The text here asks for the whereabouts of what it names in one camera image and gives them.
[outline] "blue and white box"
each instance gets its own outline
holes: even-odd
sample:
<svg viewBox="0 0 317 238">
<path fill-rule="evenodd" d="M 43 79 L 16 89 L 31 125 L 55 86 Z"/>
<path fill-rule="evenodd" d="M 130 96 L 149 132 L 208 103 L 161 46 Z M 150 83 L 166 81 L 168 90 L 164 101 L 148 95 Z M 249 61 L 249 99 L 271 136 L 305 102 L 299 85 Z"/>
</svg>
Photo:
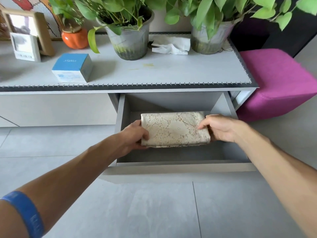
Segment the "blue and white box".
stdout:
<svg viewBox="0 0 317 238">
<path fill-rule="evenodd" d="M 60 82 L 87 83 L 93 63 L 88 54 L 64 53 L 56 61 L 52 72 Z"/>
</svg>

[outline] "flower pot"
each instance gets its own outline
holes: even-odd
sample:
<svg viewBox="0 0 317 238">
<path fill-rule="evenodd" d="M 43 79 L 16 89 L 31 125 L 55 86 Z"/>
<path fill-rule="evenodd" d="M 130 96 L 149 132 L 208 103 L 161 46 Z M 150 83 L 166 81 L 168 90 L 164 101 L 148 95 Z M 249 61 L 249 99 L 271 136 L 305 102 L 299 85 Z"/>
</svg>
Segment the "flower pot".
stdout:
<svg viewBox="0 0 317 238">
<path fill-rule="evenodd" d="M 115 52 L 124 60 L 137 60 L 147 53 L 150 23 L 154 19 L 153 11 L 148 8 L 147 11 L 151 12 L 151 17 L 143 23 L 139 31 L 122 28 L 121 35 L 116 35 L 108 27 L 105 27 Z"/>
<path fill-rule="evenodd" d="M 230 35 L 236 23 L 240 22 L 242 17 L 234 21 L 224 21 L 220 24 L 217 33 L 208 40 L 206 26 L 203 24 L 200 30 L 192 28 L 191 47 L 201 54 L 210 55 L 221 50 L 225 40 Z"/>
<path fill-rule="evenodd" d="M 71 32 L 69 30 L 63 30 L 61 38 L 64 43 L 72 49 L 82 49 L 89 45 L 87 38 L 87 30 L 81 28 L 77 32 Z"/>
</svg>

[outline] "purple cushion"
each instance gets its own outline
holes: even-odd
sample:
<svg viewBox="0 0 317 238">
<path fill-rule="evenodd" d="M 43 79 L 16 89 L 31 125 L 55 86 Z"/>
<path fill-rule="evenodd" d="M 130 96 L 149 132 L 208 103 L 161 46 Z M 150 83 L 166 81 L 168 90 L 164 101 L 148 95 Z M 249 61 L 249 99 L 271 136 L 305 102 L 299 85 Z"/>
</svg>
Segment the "purple cushion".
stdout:
<svg viewBox="0 0 317 238">
<path fill-rule="evenodd" d="M 239 119 L 255 121 L 280 116 L 317 94 L 317 80 L 279 49 L 240 53 L 259 88 L 237 110 Z"/>
</svg>

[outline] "tissue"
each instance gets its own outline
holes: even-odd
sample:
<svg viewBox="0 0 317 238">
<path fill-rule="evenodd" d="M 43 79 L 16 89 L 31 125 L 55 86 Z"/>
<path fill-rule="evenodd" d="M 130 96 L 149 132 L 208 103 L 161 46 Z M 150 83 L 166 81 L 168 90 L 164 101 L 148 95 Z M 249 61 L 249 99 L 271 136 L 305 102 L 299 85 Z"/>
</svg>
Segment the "tissue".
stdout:
<svg viewBox="0 0 317 238">
<path fill-rule="evenodd" d="M 152 52 L 187 55 L 191 47 L 190 38 L 170 37 L 165 35 L 155 36 L 152 43 Z"/>
</svg>

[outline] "lace-wrapped package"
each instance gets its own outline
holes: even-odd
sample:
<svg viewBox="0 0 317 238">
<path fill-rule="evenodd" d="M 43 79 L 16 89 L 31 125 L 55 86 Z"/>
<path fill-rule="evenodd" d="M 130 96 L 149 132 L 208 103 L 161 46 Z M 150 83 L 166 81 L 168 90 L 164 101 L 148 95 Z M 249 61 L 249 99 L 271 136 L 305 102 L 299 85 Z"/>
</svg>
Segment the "lace-wrapped package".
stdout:
<svg viewBox="0 0 317 238">
<path fill-rule="evenodd" d="M 203 112 L 141 114 L 141 126 L 150 133 L 150 139 L 142 139 L 141 145 L 166 148 L 208 144 L 208 129 L 197 129 L 203 119 Z"/>
</svg>

